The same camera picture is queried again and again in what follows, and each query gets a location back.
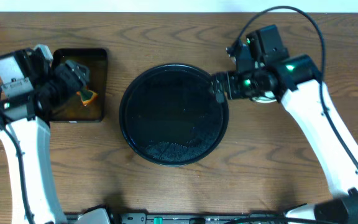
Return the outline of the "light green plate with stain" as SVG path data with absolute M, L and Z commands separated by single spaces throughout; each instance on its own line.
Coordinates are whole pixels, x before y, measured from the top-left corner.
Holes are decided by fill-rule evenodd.
M 250 100 L 256 103 L 273 103 L 276 101 L 276 98 L 271 91 L 268 91 L 260 96 L 252 97 Z

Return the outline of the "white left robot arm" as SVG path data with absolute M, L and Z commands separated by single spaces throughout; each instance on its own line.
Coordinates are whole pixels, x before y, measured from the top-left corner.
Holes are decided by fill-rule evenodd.
M 50 116 L 90 81 L 89 69 L 68 60 L 23 72 L 0 62 L 0 140 L 7 157 L 13 223 L 67 223 L 50 162 Z

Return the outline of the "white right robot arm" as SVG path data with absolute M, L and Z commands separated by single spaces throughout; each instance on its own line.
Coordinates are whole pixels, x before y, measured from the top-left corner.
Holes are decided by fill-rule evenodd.
M 306 136 L 333 197 L 286 211 L 285 222 L 358 223 L 358 145 L 331 100 L 323 74 L 309 56 L 245 72 L 216 73 L 212 92 L 218 102 L 271 92 Z

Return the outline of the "green and yellow scrub sponge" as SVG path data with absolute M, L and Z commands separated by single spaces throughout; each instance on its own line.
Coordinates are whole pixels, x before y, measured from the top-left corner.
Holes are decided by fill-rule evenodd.
M 90 90 L 88 86 L 85 86 L 83 89 L 76 92 L 76 94 L 80 97 L 84 106 L 88 106 L 98 97 L 98 94 L 95 91 Z

